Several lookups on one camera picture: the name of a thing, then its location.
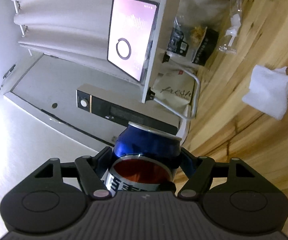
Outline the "blue Pepsi can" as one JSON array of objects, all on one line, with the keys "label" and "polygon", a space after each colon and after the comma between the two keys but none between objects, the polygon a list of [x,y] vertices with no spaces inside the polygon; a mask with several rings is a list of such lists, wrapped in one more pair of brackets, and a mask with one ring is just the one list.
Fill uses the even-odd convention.
[{"label": "blue Pepsi can", "polygon": [[175,135],[129,122],[115,142],[106,188],[114,196],[119,191],[157,191],[173,182],[180,142]]}]

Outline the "white paper towel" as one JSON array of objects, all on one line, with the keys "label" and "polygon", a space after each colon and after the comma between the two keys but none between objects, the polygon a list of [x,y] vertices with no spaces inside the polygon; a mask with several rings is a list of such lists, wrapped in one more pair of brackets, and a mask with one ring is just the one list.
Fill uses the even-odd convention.
[{"label": "white paper towel", "polygon": [[243,103],[282,120],[288,109],[288,67],[269,69],[254,66],[249,91],[242,97]]}]

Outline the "white fresh bread paper bag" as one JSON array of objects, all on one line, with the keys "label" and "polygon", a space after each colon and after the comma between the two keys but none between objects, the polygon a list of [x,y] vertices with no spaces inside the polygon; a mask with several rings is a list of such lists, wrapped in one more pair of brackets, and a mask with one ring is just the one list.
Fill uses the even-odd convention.
[{"label": "white fresh bread paper bag", "polygon": [[193,120],[198,110],[200,80],[181,65],[163,75],[151,89],[152,100],[185,120]]}]

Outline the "clear snack bag black label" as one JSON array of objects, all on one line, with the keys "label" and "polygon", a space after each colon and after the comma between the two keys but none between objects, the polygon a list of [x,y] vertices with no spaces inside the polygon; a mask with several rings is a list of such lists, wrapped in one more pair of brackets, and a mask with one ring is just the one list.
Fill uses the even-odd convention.
[{"label": "clear snack bag black label", "polygon": [[206,27],[201,25],[185,27],[176,17],[173,22],[173,29],[169,38],[167,51],[186,57],[190,48],[196,48],[202,41]]}]

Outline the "clear plastic wrapper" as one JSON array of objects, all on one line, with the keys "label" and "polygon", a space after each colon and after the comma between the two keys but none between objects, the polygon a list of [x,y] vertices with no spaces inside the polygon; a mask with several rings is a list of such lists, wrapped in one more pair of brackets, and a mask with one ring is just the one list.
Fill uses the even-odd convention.
[{"label": "clear plastic wrapper", "polygon": [[242,0],[229,0],[230,26],[224,32],[219,44],[219,50],[223,53],[237,53],[237,39],[241,28],[241,2]]}]

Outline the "tablet with white screen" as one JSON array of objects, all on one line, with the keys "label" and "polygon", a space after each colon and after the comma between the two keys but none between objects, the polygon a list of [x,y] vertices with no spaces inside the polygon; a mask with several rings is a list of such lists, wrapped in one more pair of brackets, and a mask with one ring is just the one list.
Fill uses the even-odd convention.
[{"label": "tablet with white screen", "polygon": [[155,1],[112,0],[107,61],[138,83],[148,66],[158,11]]}]

